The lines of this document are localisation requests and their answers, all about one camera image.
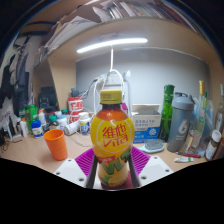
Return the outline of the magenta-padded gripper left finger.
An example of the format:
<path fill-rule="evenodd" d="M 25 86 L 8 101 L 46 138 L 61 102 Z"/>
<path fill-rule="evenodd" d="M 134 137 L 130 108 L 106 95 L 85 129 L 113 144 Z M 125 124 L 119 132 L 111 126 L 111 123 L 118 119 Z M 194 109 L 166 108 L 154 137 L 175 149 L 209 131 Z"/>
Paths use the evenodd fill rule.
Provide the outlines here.
<path fill-rule="evenodd" d="M 78 186 L 92 189 L 94 187 L 97 159 L 92 149 L 88 149 L 75 159 L 68 158 L 54 172 L 67 181 Z"/>

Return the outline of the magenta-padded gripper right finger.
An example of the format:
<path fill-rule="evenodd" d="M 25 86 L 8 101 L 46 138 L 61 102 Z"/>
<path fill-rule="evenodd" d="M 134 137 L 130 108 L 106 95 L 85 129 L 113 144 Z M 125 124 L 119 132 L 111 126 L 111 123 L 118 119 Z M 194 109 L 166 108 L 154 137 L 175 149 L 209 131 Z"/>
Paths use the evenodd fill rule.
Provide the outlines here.
<path fill-rule="evenodd" d="M 146 186 L 173 173 L 158 155 L 149 156 L 136 147 L 132 149 L 129 168 L 134 188 Z"/>

